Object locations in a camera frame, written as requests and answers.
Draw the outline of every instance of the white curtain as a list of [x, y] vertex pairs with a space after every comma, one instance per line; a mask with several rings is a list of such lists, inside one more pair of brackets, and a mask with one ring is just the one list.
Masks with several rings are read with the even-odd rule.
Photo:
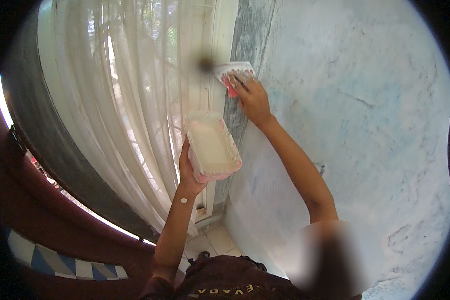
[[[78, 147], [103, 180], [158, 232], [180, 180], [191, 1], [53, 2], [56, 63], [75, 123], [68, 126], [78, 128], [69, 132], [80, 135]], [[198, 234], [192, 221], [188, 233]]]

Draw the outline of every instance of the pink container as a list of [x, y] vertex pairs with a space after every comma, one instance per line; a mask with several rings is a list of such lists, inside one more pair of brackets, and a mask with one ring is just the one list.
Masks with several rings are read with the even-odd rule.
[[242, 159], [219, 113], [192, 111], [185, 117], [188, 158], [199, 183], [222, 180], [240, 170]]

